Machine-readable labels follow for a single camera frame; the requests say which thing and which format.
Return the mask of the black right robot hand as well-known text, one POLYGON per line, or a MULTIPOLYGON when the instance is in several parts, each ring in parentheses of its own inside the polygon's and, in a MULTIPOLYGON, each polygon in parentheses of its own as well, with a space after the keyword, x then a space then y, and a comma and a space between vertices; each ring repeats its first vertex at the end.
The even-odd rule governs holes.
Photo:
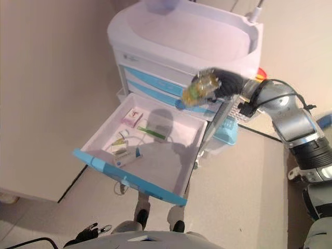
POLYGON ((219 87, 214 90, 209 98, 207 98, 208 101, 213 103, 216 102, 218 98, 240 94, 246 83, 251 80, 240 74, 216 67, 207 68, 206 70, 211 72, 216 78, 218 78, 218 81, 220 81, 219 87))

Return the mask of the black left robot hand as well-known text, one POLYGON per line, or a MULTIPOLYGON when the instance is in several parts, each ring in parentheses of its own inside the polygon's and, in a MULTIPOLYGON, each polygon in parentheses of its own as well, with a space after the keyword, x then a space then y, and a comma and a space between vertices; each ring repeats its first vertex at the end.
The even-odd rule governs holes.
POLYGON ((76 240, 78 242, 88 241, 97 238, 99 235, 111 231, 112 225, 105 225, 103 227, 98 227, 98 223, 93 223, 81 231, 77 236, 76 240))

